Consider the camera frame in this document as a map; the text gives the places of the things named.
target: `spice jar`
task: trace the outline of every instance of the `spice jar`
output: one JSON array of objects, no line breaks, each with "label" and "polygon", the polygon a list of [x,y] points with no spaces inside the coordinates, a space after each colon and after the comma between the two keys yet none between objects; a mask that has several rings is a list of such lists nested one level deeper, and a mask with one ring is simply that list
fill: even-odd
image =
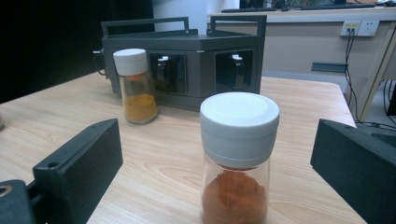
[{"label": "spice jar", "polygon": [[132,123],[152,121],[158,114],[153,88],[148,72],[148,61],[144,49],[123,49],[113,53],[124,115]]},{"label": "spice jar", "polygon": [[200,120],[203,223],[265,223],[277,104],[254,93],[221,93],[204,100]]}]

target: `power socket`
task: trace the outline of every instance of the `power socket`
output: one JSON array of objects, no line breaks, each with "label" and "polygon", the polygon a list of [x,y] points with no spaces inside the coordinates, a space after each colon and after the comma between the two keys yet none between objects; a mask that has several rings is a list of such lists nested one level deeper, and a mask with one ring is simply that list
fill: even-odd
[{"label": "power socket", "polygon": [[341,36],[357,35],[360,29],[360,21],[344,21],[343,29],[341,30]]},{"label": "power socket", "polygon": [[379,21],[362,21],[358,36],[374,36],[378,25]]}]

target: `white plastic cap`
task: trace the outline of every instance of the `white plastic cap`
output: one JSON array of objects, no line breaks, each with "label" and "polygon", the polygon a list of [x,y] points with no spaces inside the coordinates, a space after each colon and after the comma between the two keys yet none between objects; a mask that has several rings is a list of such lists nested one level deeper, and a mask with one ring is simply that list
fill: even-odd
[{"label": "white plastic cap", "polygon": [[113,53],[117,73],[120,76],[139,75],[148,71],[144,49],[123,49]]},{"label": "white plastic cap", "polygon": [[279,107],[259,94],[227,92],[204,100],[200,120],[204,151],[212,161],[251,168],[271,156]]}]

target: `white wall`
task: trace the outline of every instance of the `white wall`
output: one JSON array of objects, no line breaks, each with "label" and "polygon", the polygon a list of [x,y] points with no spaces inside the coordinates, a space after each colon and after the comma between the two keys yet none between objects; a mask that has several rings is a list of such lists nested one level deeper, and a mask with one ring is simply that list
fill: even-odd
[{"label": "white wall", "polygon": [[[206,34],[207,14],[224,8],[239,7],[239,0],[152,0],[154,19],[189,17],[191,29]],[[183,29],[182,22],[168,22],[155,25],[155,31]]]}]

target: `red-brown powder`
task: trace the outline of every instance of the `red-brown powder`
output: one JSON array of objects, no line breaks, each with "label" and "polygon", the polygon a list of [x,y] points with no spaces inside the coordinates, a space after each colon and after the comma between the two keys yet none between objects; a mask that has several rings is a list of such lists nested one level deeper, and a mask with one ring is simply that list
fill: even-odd
[{"label": "red-brown powder", "polygon": [[205,224],[264,223],[265,188],[244,173],[224,171],[205,188],[203,208]]}]

